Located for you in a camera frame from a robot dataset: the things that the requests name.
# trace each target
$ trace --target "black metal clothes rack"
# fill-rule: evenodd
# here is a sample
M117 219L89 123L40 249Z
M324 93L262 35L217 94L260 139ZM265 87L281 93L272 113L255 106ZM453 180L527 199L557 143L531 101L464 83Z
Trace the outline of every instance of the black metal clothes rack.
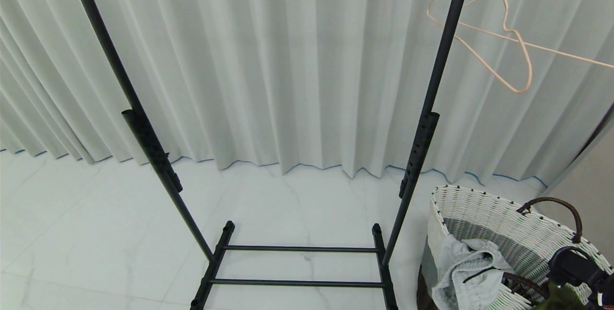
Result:
M395 299L392 279L390 277L390 258L399 238L401 226L405 220L405 215L412 200L414 189L416 188L417 180L422 170L424 160L427 155L430 142L433 138L439 114L432 111L443 69L448 58L450 47L454 39L454 32L458 24L464 0L451 0L448 10L441 41L437 50L436 60L433 66L433 71L428 83L427 93L424 98L423 109L419 118L416 135L412 145L412 151L405 170L405 175L401 181L401 205L392 227L388 245L384 245L382 231L379 224L375 223L371 229L373 234L373 242L375 247L288 247L288 246L265 246L265 245L231 245L230 238L235 229L235 224L228 221L222 229L222 235L215 246L215 251L209 248L202 233L192 218L179 192L182 191L182 186L179 178L171 163L168 160L168 154L164 152L160 140L147 118L147 114L141 105L141 102L132 87L128 74L126 73L120 57L112 43L110 35L105 27L105 23L98 11L94 0L81 0L88 18L92 24L92 28L98 37L107 60L109 61L117 81L128 99L131 109L127 109L121 114L125 121L130 126L134 137L138 140L141 148L147 155L149 163L151 163L154 171L158 175L166 192L170 196L177 210L181 214L184 222L190 229L192 235L201 247L207 260L209 267L204 273L200 286L196 292L194 300L191 301L190 310L202 310L204 308L207 297L211 292L213 285L254 285L254 286L318 286L318 287L353 287L353 288L381 288L384 293L384 302L386 310L397 310L397 301ZM374 253L377 255L380 282L345 282L345 281L289 281L289 280L245 280L245 279L219 279L217 272L224 259L224 253L229 250L248 250L248 251L319 251L329 253Z

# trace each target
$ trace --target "floor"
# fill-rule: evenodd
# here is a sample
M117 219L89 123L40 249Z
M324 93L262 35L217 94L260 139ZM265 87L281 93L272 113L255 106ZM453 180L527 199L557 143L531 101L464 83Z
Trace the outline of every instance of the floor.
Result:
M2 310L187 310L206 260L149 166L114 159L89 166L3 151L1 160ZM371 247L378 222L388 238L400 199L401 170L382 179L333 167L211 162L174 164L182 196L209 244L226 220L233 244ZM397 302L415 309L428 195L446 183L422 174L391 261ZM467 175L458 183L515 201L543 191L536 179ZM379 281L374 255L231 251L218 277ZM381 290L215 286L209 310L381 310Z

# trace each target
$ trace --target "curtain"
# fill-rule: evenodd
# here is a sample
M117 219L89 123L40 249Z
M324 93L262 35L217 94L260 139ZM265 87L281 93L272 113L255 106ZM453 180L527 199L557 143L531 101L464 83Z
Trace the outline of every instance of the curtain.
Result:
M405 167L441 29L429 0L96 0L171 160L236 160L381 176ZM614 0L509 0L526 41L614 63ZM449 0L432 14L445 19ZM501 32L500 0L461 21ZM517 44L459 26L515 87ZM129 105L79 0L1 0L0 143L92 163L146 159ZM561 174L614 102L614 71L529 49L533 85L503 87L454 42L424 170Z

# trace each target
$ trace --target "beige hanger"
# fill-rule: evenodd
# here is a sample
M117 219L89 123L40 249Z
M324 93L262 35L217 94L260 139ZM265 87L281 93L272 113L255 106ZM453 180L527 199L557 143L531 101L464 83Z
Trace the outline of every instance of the beige hanger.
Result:
M441 22L437 21L437 19L430 14L430 7L432 6L434 1L435 0L430 0L430 2L428 3L428 8L427 8L426 13L427 13L428 17L431 20L433 20L435 23L437 23L439 28L443 29L443 25L441 24ZM469 6L470 4L473 4L474 2L477 2L477 1L479 1L479 0L472 0L472 1L470 1L467 4L465 4L463 6L463 8ZM535 44L531 44L531 43L526 43L524 40L522 40L522 37L520 36L520 32L518 32L518 30L509 29L507 27L507 17L509 15L509 4L508 4L507 0L502 0L502 1L503 1L503 4L504 4L504 7L505 7L505 14L504 14L504 18L503 18L503 30L505 32L508 32L508 33L514 33L516 35L516 39L513 39L512 37L509 37L509 36L505 36L505 35L497 34L497 33L494 33L494 32L490 32L488 30L483 30L481 28L478 28L476 26L471 26L471 25L465 24L463 22L459 22L459 25L466 26L466 27L471 28L473 30L477 30L478 32L483 32L483 33L486 33L486 34L498 36L498 37L500 37L502 39L506 39L506 40L509 40L509 41L515 41L516 43L519 43L520 44L520 49L522 49L522 54L524 55L524 59L525 59L525 61L527 63L527 81L526 81L526 84L524 85L524 88L522 88L522 89L514 88L507 81L505 81L504 78L502 78L488 63L486 63L486 61L482 57L480 57L478 52L476 52L471 46L469 46L469 44L467 44L466 41L464 41L461 37L459 37L457 35L454 35L454 37L456 38L456 40L460 41L469 50L469 52L471 52L478 59L478 61L480 61L480 63L482 63L482 65L484 65L501 83L503 83L506 87L508 87L508 89L511 90L512 92L515 92L515 93L518 93L518 94L524 93L531 86L531 81L533 79L533 67L531 65L531 58L529 57L529 53L527 52L526 46L530 46L530 47L533 47L533 48L536 48L536 49L546 50L546 51L549 51L549 52L554 52L555 54L559 54L561 56L571 57L573 59L583 60L583 61L587 61L587 62L592 63L592 64L601 65L601 66L604 66L604 67L608 67L608 68L614 69L614 65L612 65L612 64L602 63L601 61L596 61L596 60L592 60L592 59L588 59L588 58L584 58L584 57L579 57L579 56L575 56L573 54L561 52L559 50L549 49L549 48L545 48L543 46L539 46L539 45L535 45Z

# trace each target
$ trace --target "beige wall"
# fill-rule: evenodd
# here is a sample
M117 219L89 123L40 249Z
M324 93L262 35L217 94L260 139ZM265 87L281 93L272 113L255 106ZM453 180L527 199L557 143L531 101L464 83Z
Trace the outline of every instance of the beige wall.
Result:
M614 261L614 119L543 196L563 199L576 207L585 237ZM575 227L573 216L555 203L540 204L546 216Z

